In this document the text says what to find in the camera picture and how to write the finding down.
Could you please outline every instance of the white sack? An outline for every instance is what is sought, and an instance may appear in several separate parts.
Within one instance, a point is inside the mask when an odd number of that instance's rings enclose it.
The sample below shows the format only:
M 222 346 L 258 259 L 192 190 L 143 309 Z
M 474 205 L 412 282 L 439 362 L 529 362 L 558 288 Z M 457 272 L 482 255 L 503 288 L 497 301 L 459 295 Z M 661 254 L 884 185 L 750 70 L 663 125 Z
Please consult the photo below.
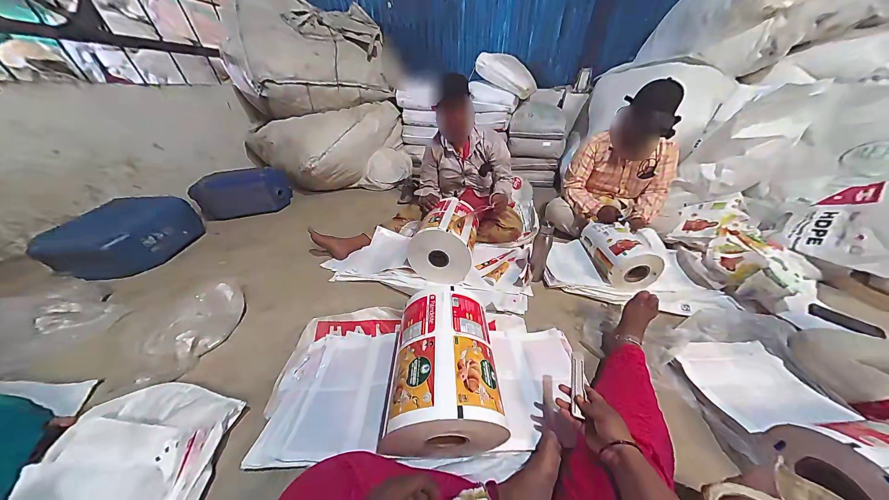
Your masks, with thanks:
M 405 108 L 401 113 L 401 119 L 405 125 L 438 126 L 436 112 Z
M 738 87 L 717 69 L 685 62 L 665 62 L 644 68 L 609 72 L 599 78 L 589 102 L 589 135 L 608 130 L 618 109 L 627 106 L 626 96 L 634 96 L 643 85 L 659 78 L 672 77 L 685 88 L 685 97 L 677 114 L 673 141 L 679 144 L 680 159 L 692 150 L 694 142 L 710 118 Z
M 246 146 L 267 165 L 285 170 L 300 188 L 339 190 L 365 177 L 368 160 L 388 141 L 397 120 L 391 102 L 366 103 L 271 122 L 250 133 Z
M 374 191 L 390 190 L 411 175 L 413 160 L 406 151 L 380 148 L 367 160 L 367 175 L 357 184 Z
M 740 77 L 774 64 L 795 45 L 885 23 L 888 12 L 887 0 L 680 0 L 633 65 L 693 57 Z
M 537 82 L 531 71 L 515 56 L 506 53 L 478 54 L 476 73 L 501 89 L 517 95 L 519 99 L 528 99 L 537 90 Z
M 785 75 L 796 72 L 800 78 L 838 82 L 857 82 L 889 77 L 889 29 L 857 33 L 855 38 L 838 39 L 794 52 L 778 61 L 760 84 L 781 83 Z
M 392 96 L 380 27 L 352 4 L 324 12 L 305 0 L 236 0 L 220 48 L 238 90 L 271 119 Z
M 504 131 L 509 126 L 509 114 L 503 111 L 476 113 L 476 125 Z
M 434 126 L 405 125 L 401 132 L 401 138 L 404 140 L 404 144 L 426 146 L 437 133 L 438 128 Z
M 469 82 L 469 93 L 472 94 L 472 104 L 478 113 L 487 111 L 512 113 L 518 106 L 515 94 L 480 80 Z
M 509 165 L 513 171 L 525 170 L 558 170 L 558 160 L 549 158 L 521 158 L 512 157 L 509 159 Z
M 565 139 L 553 141 L 551 139 L 510 137 L 507 146 L 509 146 L 509 154 L 514 157 L 559 159 L 565 152 Z
M 509 121 L 509 135 L 530 139 L 562 140 L 565 113 L 557 106 L 528 101 L 516 109 Z

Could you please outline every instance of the bare foot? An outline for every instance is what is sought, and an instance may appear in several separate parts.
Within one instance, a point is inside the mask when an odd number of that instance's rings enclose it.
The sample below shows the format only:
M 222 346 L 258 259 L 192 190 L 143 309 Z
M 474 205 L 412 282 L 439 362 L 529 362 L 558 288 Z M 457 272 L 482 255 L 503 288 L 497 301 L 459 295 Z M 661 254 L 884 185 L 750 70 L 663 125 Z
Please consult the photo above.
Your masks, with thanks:
M 345 259 L 352 252 L 371 244 L 371 239 L 364 234 L 359 234 L 352 238 L 337 238 L 335 236 L 321 234 L 318 231 L 309 228 L 308 235 L 312 238 L 312 243 L 330 252 L 330 255 L 338 261 Z
M 611 354 L 621 341 L 621 337 L 629 337 L 642 343 L 645 337 L 645 329 L 658 315 L 658 296 L 646 291 L 639 292 L 629 299 L 627 305 L 623 306 L 621 314 L 621 322 L 614 329 L 611 338 L 603 339 L 603 350 L 605 354 Z
M 553 431 L 544 430 L 522 469 L 497 485 L 503 500 L 540 500 L 553 496 L 562 463 L 562 446 Z

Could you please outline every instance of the metal sheet wall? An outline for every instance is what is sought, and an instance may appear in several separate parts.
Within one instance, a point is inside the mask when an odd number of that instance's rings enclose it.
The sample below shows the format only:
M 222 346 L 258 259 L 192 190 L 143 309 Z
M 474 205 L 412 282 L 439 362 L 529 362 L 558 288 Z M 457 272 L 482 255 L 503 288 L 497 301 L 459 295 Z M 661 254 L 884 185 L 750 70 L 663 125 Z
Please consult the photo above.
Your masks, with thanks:
M 309 0 L 347 10 L 350 0 Z M 631 60 L 676 0 L 358 0 L 408 68 L 468 75 L 480 52 L 518 57 L 541 87 Z

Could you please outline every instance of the printed packaging film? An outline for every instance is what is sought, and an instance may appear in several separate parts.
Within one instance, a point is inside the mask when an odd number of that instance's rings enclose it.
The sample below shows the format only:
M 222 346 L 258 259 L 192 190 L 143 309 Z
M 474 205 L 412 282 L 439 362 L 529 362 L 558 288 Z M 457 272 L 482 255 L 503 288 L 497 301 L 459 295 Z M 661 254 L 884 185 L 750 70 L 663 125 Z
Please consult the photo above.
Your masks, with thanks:
M 509 439 L 478 300 L 453 287 L 421 291 L 398 335 L 378 453 L 472 456 Z
M 591 222 L 581 243 L 602 279 L 619 290 L 645 288 L 664 271 L 664 260 L 648 241 L 624 226 Z
M 472 268 L 478 219 L 472 206 L 457 198 L 438 202 L 423 219 L 407 247 L 407 261 L 421 277 L 434 283 L 460 283 Z

